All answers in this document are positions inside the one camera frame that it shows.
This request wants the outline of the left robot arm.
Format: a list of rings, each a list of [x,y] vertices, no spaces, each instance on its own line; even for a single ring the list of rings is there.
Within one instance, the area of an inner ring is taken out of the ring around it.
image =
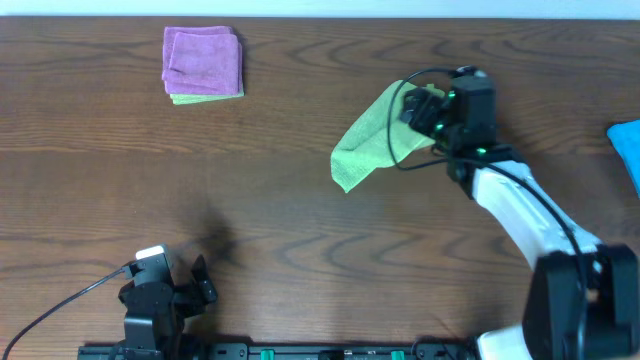
[[[191,278],[183,285],[174,283],[164,252],[138,256],[125,266],[125,274],[130,282],[119,292],[126,307],[123,357],[205,359],[204,343],[184,333],[185,320],[204,313],[218,298],[204,257],[196,258]]]

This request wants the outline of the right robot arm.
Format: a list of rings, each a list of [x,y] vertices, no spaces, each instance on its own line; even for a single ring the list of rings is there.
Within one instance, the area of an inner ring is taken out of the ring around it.
[[[451,179],[504,228],[533,271],[517,325],[475,340],[479,359],[613,359],[639,352],[639,261],[577,225],[495,135],[494,95],[456,85],[403,95],[400,119],[432,139]]]

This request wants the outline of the green microfiber cloth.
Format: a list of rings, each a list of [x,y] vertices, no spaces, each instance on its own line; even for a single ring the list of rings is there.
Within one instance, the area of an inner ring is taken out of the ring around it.
[[[387,121],[391,112],[391,143],[397,162],[434,141],[412,130],[400,120],[403,95],[416,88],[406,83],[392,99],[401,80],[389,85],[343,135],[330,157],[332,179],[350,192],[374,170],[394,166],[388,149]]]

